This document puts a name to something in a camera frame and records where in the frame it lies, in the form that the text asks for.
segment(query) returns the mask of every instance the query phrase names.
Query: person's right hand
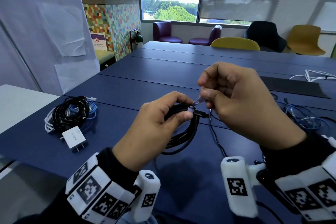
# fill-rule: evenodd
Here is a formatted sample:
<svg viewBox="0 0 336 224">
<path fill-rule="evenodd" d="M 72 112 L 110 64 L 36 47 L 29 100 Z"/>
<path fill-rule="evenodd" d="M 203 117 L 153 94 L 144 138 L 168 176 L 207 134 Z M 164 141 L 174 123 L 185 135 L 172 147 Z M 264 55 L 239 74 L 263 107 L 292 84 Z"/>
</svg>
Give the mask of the person's right hand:
<svg viewBox="0 0 336 224">
<path fill-rule="evenodd" d="M 205 69 L 198 85 L 207 108 L 233 131 L 269 149 L 294 146 L 306 133 L 278 107 L 254 69 L 217 62 Z"/>
</svg>

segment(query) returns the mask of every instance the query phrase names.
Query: person's left hand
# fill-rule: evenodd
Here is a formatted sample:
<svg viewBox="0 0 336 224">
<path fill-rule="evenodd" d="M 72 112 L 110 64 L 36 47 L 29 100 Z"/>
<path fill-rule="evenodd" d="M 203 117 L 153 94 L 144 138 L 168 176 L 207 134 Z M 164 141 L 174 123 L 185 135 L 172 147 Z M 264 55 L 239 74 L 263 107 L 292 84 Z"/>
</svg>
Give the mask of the person's left hand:
<svg viewBox="0 0 336 224">
<path fill-rule="evenodd" d="M 192 104 L 193 101 L 186 95 L 173 91 L 142 105 L 132 126 L 112 149 L 124 167 L 135 172 L 140 171 L 164 151 L 177 127 L 192 119 L 193 114 L 184 111 L 165 121 L 165 115 L 175 103 Z"/>
</svg>

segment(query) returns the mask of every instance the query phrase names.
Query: purple chair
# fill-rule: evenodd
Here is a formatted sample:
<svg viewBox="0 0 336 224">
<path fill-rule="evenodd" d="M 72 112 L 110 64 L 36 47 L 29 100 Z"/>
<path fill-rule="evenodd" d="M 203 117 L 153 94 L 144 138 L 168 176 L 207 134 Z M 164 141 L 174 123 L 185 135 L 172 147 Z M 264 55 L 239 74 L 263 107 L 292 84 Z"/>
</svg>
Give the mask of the purple chair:
<svg viewBox="0 0 336 224">
<path fill-rule="evenodd" d="M 219 25 L 216 25 L 212 29 L 209 39 L 207 39 L 207 38 L 193 38 L 193 39 L 189 40 L 189 44 L 210 46 L 214 40 L 221 37 L 221 33 L 222 33 L 222 27 L 219 26 Z"/>
<path fill-rule="evenodd" d="M 182 39 L 171 36 L 171 21 L 153 22 L 153 40 L 182 44 Z"/>
</svg>

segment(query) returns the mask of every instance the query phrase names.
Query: hand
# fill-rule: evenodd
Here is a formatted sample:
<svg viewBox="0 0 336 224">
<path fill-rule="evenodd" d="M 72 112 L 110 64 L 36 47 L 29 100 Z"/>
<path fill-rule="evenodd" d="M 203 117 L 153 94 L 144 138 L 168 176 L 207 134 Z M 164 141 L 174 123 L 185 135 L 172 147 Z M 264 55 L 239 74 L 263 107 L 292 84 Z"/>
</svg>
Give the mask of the hand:
<svg viewBox="0 0 336 224">
<path fill-rule="evenodd" d="M 306 137 L 278 107 L 254 69 L 217 62 L 205 69 L 198 85 L 207 108 L 233 131 L 272 150 L 294 146 Z"/>
<path fill-rule="evenodd" d="M 165 121 L 165 115 L 175 103 L 192 104 L 193 101 L 186 95 L 173 91 L 142 105 L 132 126 L 112 149 L 124 167 L 135 172 L 141 170 L 164 151 L 177 127 L 192 119 L 193 114 L 184 111 Z"/>
</svg>

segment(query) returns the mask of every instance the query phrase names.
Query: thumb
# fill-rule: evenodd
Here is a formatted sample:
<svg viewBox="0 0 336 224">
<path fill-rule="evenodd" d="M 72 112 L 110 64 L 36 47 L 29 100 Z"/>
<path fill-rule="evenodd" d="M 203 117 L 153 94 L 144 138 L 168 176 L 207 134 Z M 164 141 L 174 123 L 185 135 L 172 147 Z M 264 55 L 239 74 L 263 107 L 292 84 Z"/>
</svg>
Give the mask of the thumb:
<svg viewBox="0 0 336 224">
<path fill-rule="evenodd" d="M 210 100 L 212 103 L 214 103 L 215 108 L 217 110 L 221 107 L 224 107 L 225 105 L 227 105 L 231 101 L 231 99 L 229 99 L 223 93 L 221 93 L 218 90 L 213 90 L 213 89 L 203 89 L 203 90 L 201 90 L 200 96 L 202 98 Z"/>
<path fill-rule="evenodd" d="M 191 120 L 193 116 L 194 114 L 189 111 L 179 112 L 170 116 L 168 120 L 166 120 L 163 124 L 163 127 L 171 131 L 171 133 L 174 133 L 178 126 L 180 126 L 183 122 L 187 120 Z"/>
</svg>

